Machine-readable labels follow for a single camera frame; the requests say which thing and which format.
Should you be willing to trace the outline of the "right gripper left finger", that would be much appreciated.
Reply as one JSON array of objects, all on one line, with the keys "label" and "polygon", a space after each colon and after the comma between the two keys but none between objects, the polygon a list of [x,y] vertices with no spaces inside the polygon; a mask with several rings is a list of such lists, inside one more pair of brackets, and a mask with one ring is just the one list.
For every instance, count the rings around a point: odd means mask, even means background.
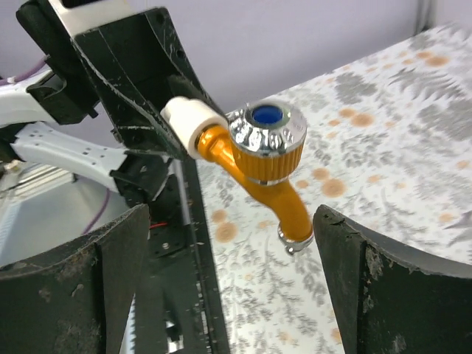
[{"label": "right gripper left finger", "polygon": [[1,268],[2,353],[118,353],[147,249],[148,207]]}]

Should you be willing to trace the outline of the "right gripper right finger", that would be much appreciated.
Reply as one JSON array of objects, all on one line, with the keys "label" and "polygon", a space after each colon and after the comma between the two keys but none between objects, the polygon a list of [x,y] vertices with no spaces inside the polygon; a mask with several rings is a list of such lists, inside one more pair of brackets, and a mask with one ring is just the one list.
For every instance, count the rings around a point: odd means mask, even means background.
[{"label": "right gripper right finger", "polygon": [[471,353],[471,266],[321,205],[315,239],[349,354]]}]

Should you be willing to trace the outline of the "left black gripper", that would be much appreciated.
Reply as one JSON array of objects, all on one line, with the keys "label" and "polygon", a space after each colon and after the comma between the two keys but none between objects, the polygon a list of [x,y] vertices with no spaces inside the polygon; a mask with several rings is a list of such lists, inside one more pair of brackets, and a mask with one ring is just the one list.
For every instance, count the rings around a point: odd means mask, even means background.
[{"label": "left black gripper", "polygon": [[16,19],[49,70],[16,78],[14,122],[73,125],[108,114],[129,150],[184,157],[161,111],[174,96],[223,110],[201,85],[166,7],[123,1],[27,1]]}]

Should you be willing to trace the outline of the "orange water faucet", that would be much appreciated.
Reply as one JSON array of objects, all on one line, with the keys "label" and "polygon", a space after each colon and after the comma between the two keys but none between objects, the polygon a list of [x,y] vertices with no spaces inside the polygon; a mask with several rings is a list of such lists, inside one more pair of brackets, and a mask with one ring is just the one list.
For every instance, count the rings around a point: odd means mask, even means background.
[{"label": "orange water faucet", "polygon": [[278,238],[290,255],[314,239],[312,217],[289,181],[300,163],[307,130],[298,108],[262,100],[233,113],[227,128],[205,128],[196,145],[205,160],[221,166],[277,216]]}]

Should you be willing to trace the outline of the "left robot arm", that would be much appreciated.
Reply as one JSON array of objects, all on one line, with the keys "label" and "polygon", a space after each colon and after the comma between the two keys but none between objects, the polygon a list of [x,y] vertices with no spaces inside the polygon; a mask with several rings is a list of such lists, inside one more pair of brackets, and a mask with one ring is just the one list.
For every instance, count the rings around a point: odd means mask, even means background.
[{"label": "left robot arm", "polygon": [[129,206],[160,193],[171,159],[198,158],[199,136],[226,126],[165,7],[26,1],[16,18],[48,69],[1,87],[1,158],[89,178]]}]

